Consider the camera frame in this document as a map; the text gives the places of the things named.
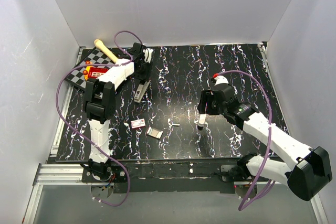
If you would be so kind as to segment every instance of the cylindrical object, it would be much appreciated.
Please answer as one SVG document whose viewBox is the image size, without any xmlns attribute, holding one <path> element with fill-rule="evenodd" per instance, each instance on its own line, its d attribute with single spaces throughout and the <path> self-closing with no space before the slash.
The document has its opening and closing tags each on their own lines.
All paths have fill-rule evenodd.
<svg viewBox="0 0 336 224">
<path fill-rule="evenodd" d="M 107 57 L 109 57 L 114 63 L 117 63 L 118 58 L 104 45 L 101 40 L 96 39 L 94 43 L 95 46 L 100 49 L 104 54 L 106 54 Z"/>
<path fill-rule="evenodd" d="M 202 130 L 205 124 L 205 119 L 206 119 L 206 114 L 200 114 L 200 117 L 198 119 L 198 123 L 197 123 L 197 129 L 198 130 Z"/>
</svg>

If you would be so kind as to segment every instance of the black marble-patterned tabletop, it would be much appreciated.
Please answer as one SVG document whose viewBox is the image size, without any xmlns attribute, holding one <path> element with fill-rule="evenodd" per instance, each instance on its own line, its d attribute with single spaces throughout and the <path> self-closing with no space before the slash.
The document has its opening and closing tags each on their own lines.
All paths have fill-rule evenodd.
<svg viewBox="0 0 336 224">
<path fill-rule="evenodd" d="M 266 147 L 254 137 L 232 126 L 222 116 L 208 116 L 202 131 L 196 129 L 197 105 L 210 78 L 223 70 L 241 70 L 253 75 L 270 98 L 273 122 L 286 129 L 277 98 L 257 44 L 154 47 L 151 84 L 140 104 L 133 102 L 137 81 L 129 78 L 117 90 L 117 110 L 110 123 L 111 155 L 117 159 L 240 157 L 249 152 L 263 154 Z M 226 76 L 237 95 L 267 116 L 260 89 L 246 76 Z M 67 120 L 90 137 L 82 110 L 83 92 L 74 89 Z M 145 119 L 146 127 L 131 129 L 131 121 Z M 145 134 L 151 126 L 162 130 L 161 139 Z M 91 146 L 63 128 L 58 161 L 87 161 Z"/>
</svg>

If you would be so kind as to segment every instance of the wooden mallet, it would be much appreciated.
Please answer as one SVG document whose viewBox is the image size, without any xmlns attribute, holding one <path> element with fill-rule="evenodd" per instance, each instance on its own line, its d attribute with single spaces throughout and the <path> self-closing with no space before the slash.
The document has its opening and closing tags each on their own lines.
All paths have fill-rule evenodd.
<svg viewBox="0 0 336 224">
<path fill-rule="evenodd" d="M 114 63 L 117 63 L 119 59 L 104 45 L 103 41 L 101 41 L 100 39 L 96 39 L 94 43 L 95 46 L 100 49 L 104 54 L 106 54 L 107 57 L 109 57 Z"/>
</svg>

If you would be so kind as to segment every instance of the small white box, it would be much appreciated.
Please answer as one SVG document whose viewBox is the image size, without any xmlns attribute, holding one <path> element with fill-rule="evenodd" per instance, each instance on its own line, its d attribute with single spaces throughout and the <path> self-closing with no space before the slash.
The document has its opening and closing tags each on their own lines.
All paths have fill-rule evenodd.
<svg viewBox="0 0 336 224">
<path fill-rule="evenodd" d="M 134 120 L 131 121 L 132 129 L 140 128 L 140 127 L 145 127 L 145 119 L 139 119 L 139 120 Z"/>
</svg>

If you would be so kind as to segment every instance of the small card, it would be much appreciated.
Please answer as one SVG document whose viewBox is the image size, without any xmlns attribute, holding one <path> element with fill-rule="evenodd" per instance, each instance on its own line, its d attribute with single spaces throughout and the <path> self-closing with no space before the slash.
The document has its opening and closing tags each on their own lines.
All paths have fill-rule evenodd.
<svg viewBox="0 0 336 224">
<path fill-rule="evenodd" d="M 132 129 L 140 128 L 140 127 L 145 127 L 145 119 L 139 119 L 139 120 L 134 120 L 131 121 Z"/>
<path fill-rule="evenodd" d="M 154 129 L 152 127 L 149 127 L 146 131 L 146 135 L 152 136 L 154 138 L 160 139 L 162 136 L 163 131 L 159 131 L 157 129 Z"/>
</svg>

